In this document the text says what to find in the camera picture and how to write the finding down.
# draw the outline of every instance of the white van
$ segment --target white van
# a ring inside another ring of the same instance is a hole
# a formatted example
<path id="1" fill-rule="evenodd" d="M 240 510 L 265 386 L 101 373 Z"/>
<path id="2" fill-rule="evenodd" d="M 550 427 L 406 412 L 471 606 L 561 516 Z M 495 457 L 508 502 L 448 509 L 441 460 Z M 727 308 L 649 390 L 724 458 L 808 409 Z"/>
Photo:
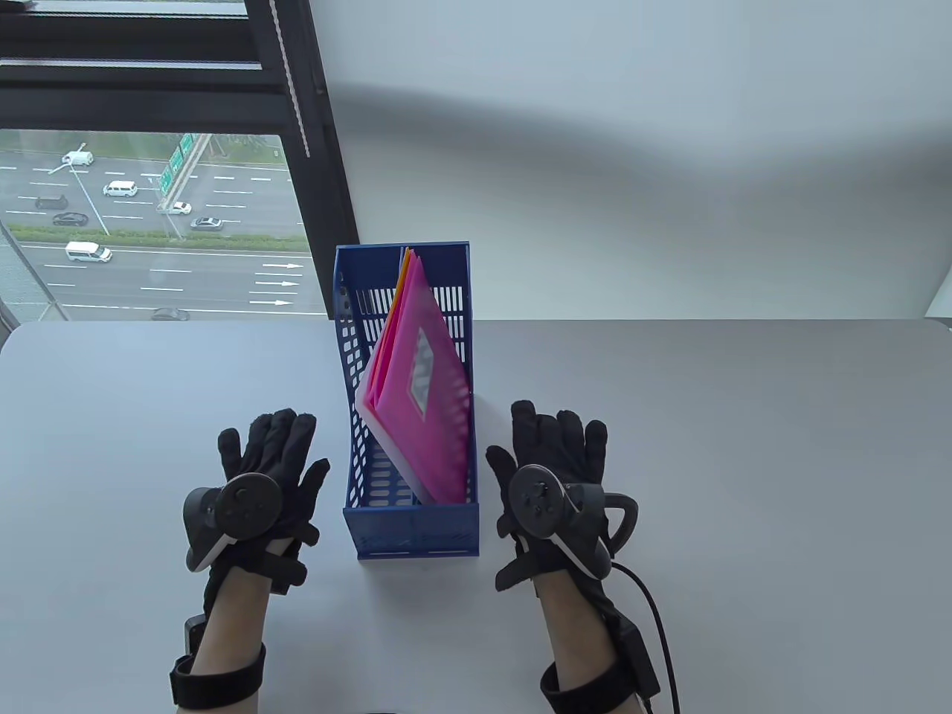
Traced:
<path id="1" fill-rule="evenodd" d="M 98 243 L 72 241 L 66 244 L 66 255 L 70 260 L 85 263 L 108 263 L 112 260 L 112 251 Z"/>
<path id="2" fill-rule="evenodd" d="M 92 166 L 95 157 L 92 155 L 92 151 L 70 151 L 63 154 L 61 161 L 64 164 L 73 164 L 74 166 Z"/>
<path id="3" fill-rule="evenodd" d="M 104 196 L 134 196 L 138 192 L 139 187 L 134 181 L 113 181 L 103 187 Z"/>

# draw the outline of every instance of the car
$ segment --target car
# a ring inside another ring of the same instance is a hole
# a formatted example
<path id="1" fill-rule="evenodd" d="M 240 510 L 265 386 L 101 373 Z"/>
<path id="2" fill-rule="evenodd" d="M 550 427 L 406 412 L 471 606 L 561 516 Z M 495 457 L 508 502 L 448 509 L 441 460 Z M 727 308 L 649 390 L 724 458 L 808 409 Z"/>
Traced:
<path id="1" fill-rule="evenodd" d="M 176 201 L 169 206 L 168 214 L 171 216 L 187 216 L 191 213 L 191 204 L 183 201 Z"/>
<path id="2" fill-rule="evenodd" d="M 86 213 L 77 213 L 68 211 L 67 213 L 57 213 L 53 216 L 54 226 L 84 226 L 89 222 Z"/>
<path id="3" fill-rule="evenodd" d="M 66 244 L 66 257 L 81 263 L 108 263 L 112 260 L 112 251 L 90 241 L 69 241 Z"/>
<path id="4" fill-rule="evenodd" d="M 103 186 L 104 196 L 134 196 L 138 192 L 134 181 L 110 181 Z"/>
<path id="5" fill-rule="evenodd" d="M 159 307 L 152 313 L 150 320 L 156 323 L 184 323 L 191 319 L 188 310 L 178 307 Z"/>
<path id="6" fill-rule="evenodd" d="M 192 230 L 221 230 L 223 224 L 221 218 L 202 216 L 192 220 L 190 225 Z"/>
<path id="7" fill-rule="evenodd" d="M 63 158 L 60 159 L 62 163 L 73 164 L 74 166 L 92 166 L 92 162 L 95 160 L 92 151 L 70 151 L 63 154 Z"/>
<path id="8" fill-rule="evenodd" d="M 33 205 L 37 208 L 58 208 L 63 210 L 63 208 L 69 205 L 69 200 L 65 195 L 60 193 L 58 196 L 39 196 Z"/>

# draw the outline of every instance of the blue file holder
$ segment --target blue file holder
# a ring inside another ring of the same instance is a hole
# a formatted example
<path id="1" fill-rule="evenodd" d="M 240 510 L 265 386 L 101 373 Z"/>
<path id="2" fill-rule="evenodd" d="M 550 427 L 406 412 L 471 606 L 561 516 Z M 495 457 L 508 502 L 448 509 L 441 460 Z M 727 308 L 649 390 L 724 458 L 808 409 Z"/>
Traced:
<path id="1" fill-rule="evenodd" d="M 423 262 L 469 380 L 466 503 L 424 506 L 413 496 L 354 406 L 370 352 L 384 331 L 404 248 Z M 469 243 L 341 246 L 334 265 L 334 322 L 350 418 L 344 518 L 360 560 L 479 555 L 476 429 L 473 421 Z"/>

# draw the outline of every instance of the forearm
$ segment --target forearm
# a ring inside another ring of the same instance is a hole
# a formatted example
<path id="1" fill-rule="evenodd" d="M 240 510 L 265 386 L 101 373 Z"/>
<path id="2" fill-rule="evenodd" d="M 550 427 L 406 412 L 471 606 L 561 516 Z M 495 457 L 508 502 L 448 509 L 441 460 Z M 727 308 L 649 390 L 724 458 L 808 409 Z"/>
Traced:
<path id="1" fill-rule="evenodd" d="M 283 553 L 290 539 L 275 541 L 268 551 Z M 243 669 L 252 664 L 261 652 L 261 640 L 265 631 L 265 615 L 268 612 L 268 597 L 271 580 L 240 567 L 233 567 L 215 605 L 208 616 L 208 624 L 202 644 L 195 655 L 191 674 L 224 674 Z M 258 695 L 230 706 L 211 711 L 216 714 L 254 714 L 258 710 Z M 179 707 L 180 713 L 189 709 Z"/>
<path id="2" fill-rule="evenodd" d="M 618 655 L 605 622 L 564 570 L 533 579 L 552 643 L 560 690 L 575 689 L 605 674 Z M 635 697 L 612 714 L 642 714 Z"/>

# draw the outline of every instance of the street lamp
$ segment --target street lamp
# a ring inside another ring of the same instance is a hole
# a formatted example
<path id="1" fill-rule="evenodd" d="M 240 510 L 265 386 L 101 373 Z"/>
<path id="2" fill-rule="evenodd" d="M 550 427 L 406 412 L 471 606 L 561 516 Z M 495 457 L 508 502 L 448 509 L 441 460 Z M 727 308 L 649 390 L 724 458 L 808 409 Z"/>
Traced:
<path id="1" fill-rule="evenodd" d="M 79 150 L 79 151 L 82 151 L 82 150 L 83 150 L 83 147 L 84 147 L 85 145 L 86 145 L 86 144 L 80 144 L 78 150 Z M 60 164 L 60 165 L 59 165 L 58 167 L 56 167 L 55 169 L 50 169 L 50 176 L 52 176 L 52 174 L 56 173 L 56 171 L 58 171 L 59 169 L 65 169 L 66 167 L 69 167 L 69 171 L 70 171 L 70 172 L 72 173 L 72 175 L 76 178 L 76 183 L 79 184 L 79 188 L 81 188 L 81 189 L 83 190 L 83 193 L 86 195 L 86 200 L 89 201 L 89 207 L 92 208 L 92 212 L 96 214 L 96 218 L 99 220 L 99 225 L 103 227 L 103 232 L 106 233 L 106 235 L 109 235 L 109 229 L 106 228 L 106 222 L 103 221 L 103 217 L 102 217 L 101 215 L 99 215 L 99 210 L 98 210 L 98 208 L 96 208 L 96 205 L 95 205 L 94 203 L 92 203 L 92 198 L 89 196 L 89 192 L 86 190 L 86 187 L 83 186 L 83 182 L 82 182 L 82 180 L 80 180 L 79 174 L 76 173 L 76 169 L 73 168 L 73 165 L 72 165 L 72 156 L 70 156 L 70 155 L 67 154 L 67 156 L 66 156 L 66 161 L 64 161 L 62 164 Z"/>

